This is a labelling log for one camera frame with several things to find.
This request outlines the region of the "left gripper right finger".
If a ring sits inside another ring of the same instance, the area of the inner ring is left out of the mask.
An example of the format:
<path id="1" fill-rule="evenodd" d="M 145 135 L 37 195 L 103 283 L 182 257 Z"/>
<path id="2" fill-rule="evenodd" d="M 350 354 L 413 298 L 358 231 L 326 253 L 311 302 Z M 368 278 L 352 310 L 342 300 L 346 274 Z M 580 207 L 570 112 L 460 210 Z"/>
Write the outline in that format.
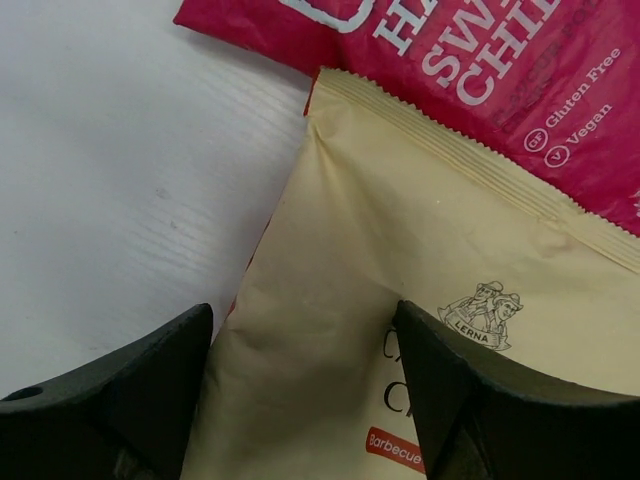
<path id="1" fill-rule="evenodd" d="M 638 478 L 638 398 L 528 368 L 407 300 L 394 329 L 427 478 Z"/>

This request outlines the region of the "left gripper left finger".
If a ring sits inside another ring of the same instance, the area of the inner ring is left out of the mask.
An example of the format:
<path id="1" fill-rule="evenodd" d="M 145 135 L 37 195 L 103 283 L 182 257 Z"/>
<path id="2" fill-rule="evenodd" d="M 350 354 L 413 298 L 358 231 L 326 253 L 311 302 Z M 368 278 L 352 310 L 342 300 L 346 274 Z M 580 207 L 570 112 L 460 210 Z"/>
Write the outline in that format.
<path id="1" fill-rule="evenodd" d="M 2 478 L 180 478 L 212 332 L 212 308 L 199 304 L 2 398 Z"/>

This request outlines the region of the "red cream cassava chips bag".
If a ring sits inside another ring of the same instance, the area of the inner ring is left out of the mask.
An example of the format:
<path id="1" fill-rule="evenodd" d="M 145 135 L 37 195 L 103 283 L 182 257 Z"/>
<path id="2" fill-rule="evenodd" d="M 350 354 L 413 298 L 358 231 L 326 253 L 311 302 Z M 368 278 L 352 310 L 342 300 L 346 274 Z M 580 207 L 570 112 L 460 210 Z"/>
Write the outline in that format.
<path id="1" fill-rule="evenodd" d="M 186 479 L 429 479 L 394 314 L 639 400 L 639 241 L 360 77 L 324 70 L 214 340 Z"/>

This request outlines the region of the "pink REAL crisps bag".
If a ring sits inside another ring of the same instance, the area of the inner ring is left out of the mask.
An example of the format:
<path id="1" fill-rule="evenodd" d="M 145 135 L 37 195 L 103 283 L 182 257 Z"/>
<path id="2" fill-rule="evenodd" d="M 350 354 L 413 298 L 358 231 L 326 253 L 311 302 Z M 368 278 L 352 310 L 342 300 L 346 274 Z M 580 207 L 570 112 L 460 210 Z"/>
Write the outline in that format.
<path id="1" fill-rule="evenodd" d="M 186 0 L 174 21 L 364 77 L 639 230 L 637 0 Z"/>

